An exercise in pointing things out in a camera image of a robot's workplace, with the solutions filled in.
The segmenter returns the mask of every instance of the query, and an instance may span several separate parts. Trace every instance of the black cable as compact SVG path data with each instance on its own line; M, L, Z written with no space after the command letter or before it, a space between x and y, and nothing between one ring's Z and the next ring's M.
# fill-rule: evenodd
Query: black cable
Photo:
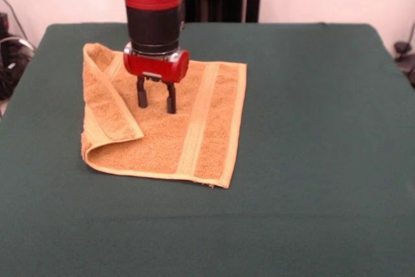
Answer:
M413 37L414 37L414 31L415 31L415 22L412 25L412 29L410 30L410 35L409 35L409 39L408 39L408 44L410 44L410 42L412 41Z
M18 19L18 16L17 16L17 15L16 15L16 13L14 12L14 9L13 9L12 5L11 5L11 4L10 4L7 0L3 0L3 1L5 2L6 6L8 6L8 7L9 7L10 11L12 11L12 14L13 14L13 16L14 16L14 19L16 20L16 23L18 24L18 26L19 26L19 28L20 28L20 30L21 30L21 33L22 33L22 34L23 34L23 36L27 39L26 32L25 32L25 30L23 29L23 27L21 26L20 21L19 21L19 19Z

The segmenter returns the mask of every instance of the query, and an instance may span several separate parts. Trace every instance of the wire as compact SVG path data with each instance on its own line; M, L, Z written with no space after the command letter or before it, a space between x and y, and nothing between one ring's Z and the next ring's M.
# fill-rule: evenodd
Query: wire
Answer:
M27 39L27 35L26 35L26 32L25 32L25 30L23 29L23 27L21 26L21 24L20 24L20 21L19 21L19 19L18 19L18 16L16 15L16 13L14 12L14 9L13 9L13 7L12 7L12 5L7 1L7 0L3 0L4 2L5 2L5 4L9 7L9 9L10 9L10 11L12 11L12 14L13 14L13 16L14 16L14 19L16 20L16 23L18 24L18 26L19 26L19 28L20 28L20 30L21 30L21 33L23 34L23 36Z
M412 39L414 37L414 31L415 31L415 22L414 22L414 24L412 24L412 29L410 30L408 44L410 44L410 42L412 41Z
M33 44L31 44L26 39L20 38L19 36L10 36L6 37L0 40L0 45L4 42L9 42L10 40L18 41L20 44L24 45L25 47L28 47L32 52L36 52L36 48Z

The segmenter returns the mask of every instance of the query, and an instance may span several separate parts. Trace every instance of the orange towel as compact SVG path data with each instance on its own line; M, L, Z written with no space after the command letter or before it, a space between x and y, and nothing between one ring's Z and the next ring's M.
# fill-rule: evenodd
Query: orange towel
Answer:
M188 180L229 188L236 161L246 65L189 64L176 85L177 113L166 112L167 88L146 81L148 107L137 104L137 77L122 52L84 47L82 158L114 175Z

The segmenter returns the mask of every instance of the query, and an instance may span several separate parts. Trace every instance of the green table surface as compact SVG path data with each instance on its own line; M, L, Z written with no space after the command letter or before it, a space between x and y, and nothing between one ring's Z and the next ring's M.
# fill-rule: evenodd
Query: green table surface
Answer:
M82 47L127 41L47 29L0 122L0 276L415 276L415 94L373 28L185 28L248 64L230 189L83 163Z

